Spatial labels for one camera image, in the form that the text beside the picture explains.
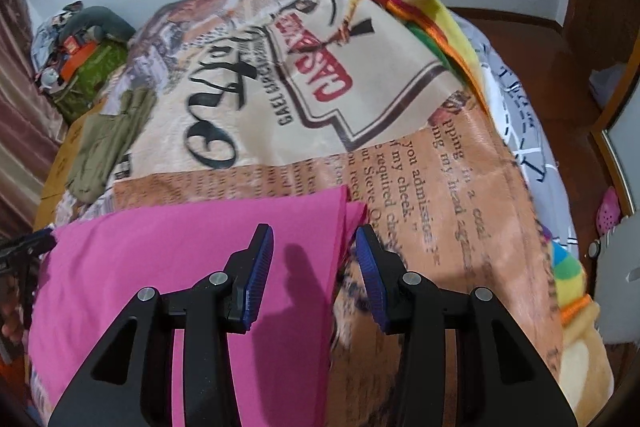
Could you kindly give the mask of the person's left hand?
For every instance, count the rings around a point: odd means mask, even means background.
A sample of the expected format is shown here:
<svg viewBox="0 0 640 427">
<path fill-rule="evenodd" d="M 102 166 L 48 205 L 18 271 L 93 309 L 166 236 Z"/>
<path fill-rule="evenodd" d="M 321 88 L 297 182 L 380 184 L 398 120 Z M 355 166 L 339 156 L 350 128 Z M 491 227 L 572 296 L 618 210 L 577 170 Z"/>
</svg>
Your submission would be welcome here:
<svg viewBox="0 0 640 427">
<path fill-rule="evenodd" d="M 2 336 L 17 345 L 22 341 L 24 333 L 17 295 L 11 295 L 1 303 L 1 317 L 3 320 L 3 325 L 1 326 Z"/>
</svg>

